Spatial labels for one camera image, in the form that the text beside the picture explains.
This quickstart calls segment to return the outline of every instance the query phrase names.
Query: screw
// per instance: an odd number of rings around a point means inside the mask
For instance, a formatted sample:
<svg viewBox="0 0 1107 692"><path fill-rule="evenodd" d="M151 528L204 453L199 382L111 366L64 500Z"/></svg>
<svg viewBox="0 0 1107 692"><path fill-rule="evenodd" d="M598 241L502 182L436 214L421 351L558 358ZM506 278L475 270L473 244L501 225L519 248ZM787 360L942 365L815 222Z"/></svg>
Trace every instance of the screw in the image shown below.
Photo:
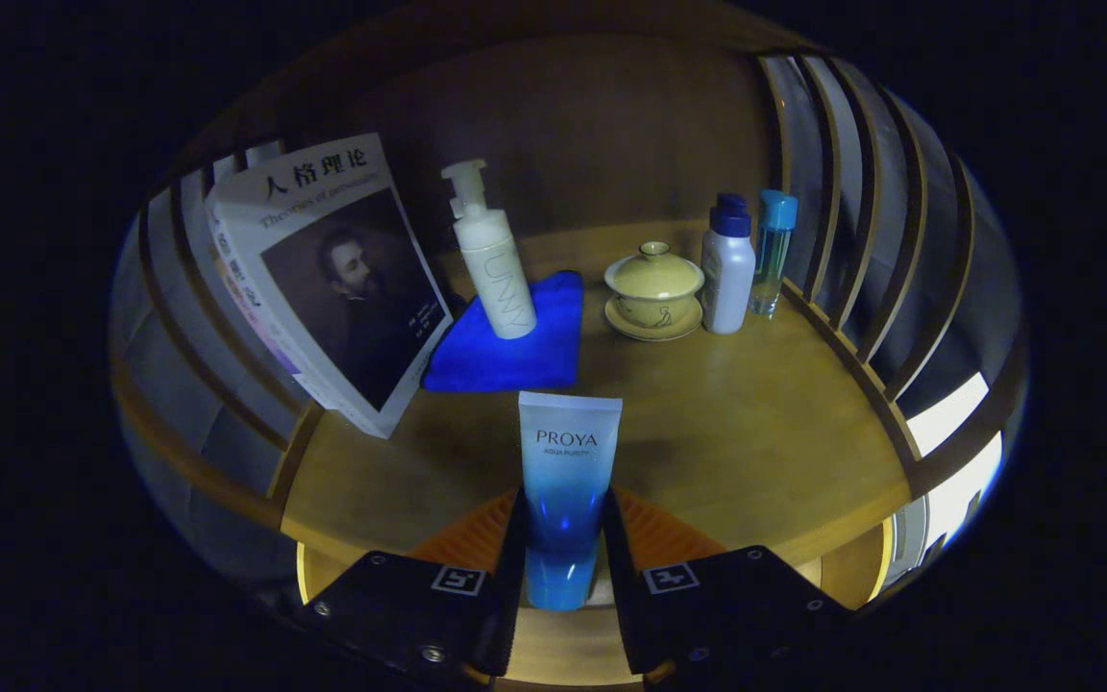
<svg viewBox="0 0 1107 692"><path fill-rule="evenodd" d="M439 664L447 658L447 654L444 653L438 647L426 644L426 647L421 648L421 658L426 659L426 661L432 662L432 664Z"/></svg>

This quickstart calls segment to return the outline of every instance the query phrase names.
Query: blue microfiber cloth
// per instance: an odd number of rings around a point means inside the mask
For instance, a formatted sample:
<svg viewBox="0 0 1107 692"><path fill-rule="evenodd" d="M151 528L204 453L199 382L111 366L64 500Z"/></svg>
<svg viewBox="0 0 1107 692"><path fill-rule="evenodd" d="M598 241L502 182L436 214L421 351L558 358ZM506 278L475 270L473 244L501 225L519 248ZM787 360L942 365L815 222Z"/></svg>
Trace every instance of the blue microfiber cloth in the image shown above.
<svg viewBox="0 0 1107 692"><path fill-rule="evenodd" d="M480 299L452 324L434 351L422 385L431 391L552 390L575 384L583 277L562 271L528 286L536 328L518 339L498 339Z"/></svg>

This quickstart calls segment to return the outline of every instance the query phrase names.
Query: ceramic lidded cup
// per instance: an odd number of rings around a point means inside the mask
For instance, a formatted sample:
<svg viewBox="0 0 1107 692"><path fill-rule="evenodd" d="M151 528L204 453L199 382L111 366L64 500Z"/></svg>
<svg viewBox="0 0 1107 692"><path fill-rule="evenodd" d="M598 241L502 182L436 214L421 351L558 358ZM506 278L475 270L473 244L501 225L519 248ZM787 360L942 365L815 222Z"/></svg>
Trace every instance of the ceramic lidded cup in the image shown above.
<svg viewBox="0 0 1107 692"><path fill-rule="evenodd" d="M622 319L641 329L675 324L693 309L695 292L703 288L703 270L673 255L668 242L651 240L638 250L606 270Z"/></svg>

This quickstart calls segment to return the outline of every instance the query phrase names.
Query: white pump bottle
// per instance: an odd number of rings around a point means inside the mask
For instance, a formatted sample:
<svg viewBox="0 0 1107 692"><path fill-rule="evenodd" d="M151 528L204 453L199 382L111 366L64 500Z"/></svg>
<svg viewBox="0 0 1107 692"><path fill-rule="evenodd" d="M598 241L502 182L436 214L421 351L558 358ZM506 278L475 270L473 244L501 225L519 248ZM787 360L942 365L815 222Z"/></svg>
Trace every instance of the white pump bottle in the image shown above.
<svg viewBox="0 0 1107 692"><path fill-rule="evenodd" d="M536 311L506 211L485 206L484 167L483 158L473 158L445 167L443 177L455 187L455 237L489 327L500 339L518 339L536 328Z"/></svg>

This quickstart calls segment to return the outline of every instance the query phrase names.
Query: book cover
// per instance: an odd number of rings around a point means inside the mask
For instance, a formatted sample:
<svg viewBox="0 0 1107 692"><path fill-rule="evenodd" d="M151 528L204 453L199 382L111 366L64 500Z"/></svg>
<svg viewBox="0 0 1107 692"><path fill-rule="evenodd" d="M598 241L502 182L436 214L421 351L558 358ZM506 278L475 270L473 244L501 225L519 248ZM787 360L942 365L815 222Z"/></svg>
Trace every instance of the book cover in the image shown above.
<svg viewBox="0 0 1107 692"><path fill-rule="evenodd" d="M239 172L211 188L206 210L268 349L323 407L389 437L452 319L377 135Z"/></svg>

